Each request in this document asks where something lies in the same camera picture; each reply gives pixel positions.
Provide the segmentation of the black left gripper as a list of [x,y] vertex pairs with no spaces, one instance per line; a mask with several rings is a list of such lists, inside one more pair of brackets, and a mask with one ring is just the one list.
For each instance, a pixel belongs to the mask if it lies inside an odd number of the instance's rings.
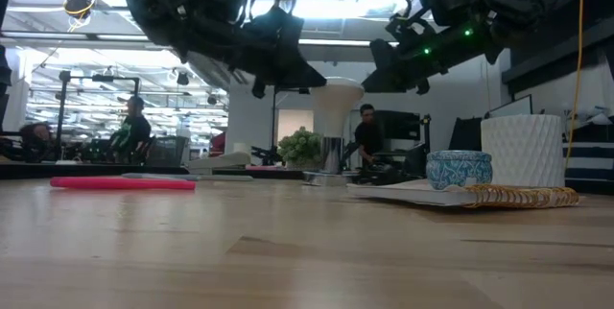
[[288,14],[288,0],[272,0],[261,14],[253,12],[256,1],[169,0],[179,20],[172,47],[182,59],[196,53],[253,75],[257,99],[266,95],[266,83],[325,86],[298,49],[304,21]]

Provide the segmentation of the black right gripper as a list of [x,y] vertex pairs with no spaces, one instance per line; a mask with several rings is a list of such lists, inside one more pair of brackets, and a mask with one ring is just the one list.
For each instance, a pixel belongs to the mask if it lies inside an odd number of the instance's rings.
[[439,33],[423,19],[394,23],[395,48],[381,38],[369,43],[375,70],[362,82],[365,92],[406,92],[405,82],[420,82],[416,93],[425,95],[428,78],[475,57],[484,56],[490,64],[499,57],[499,45],[484,20],[463,21]]

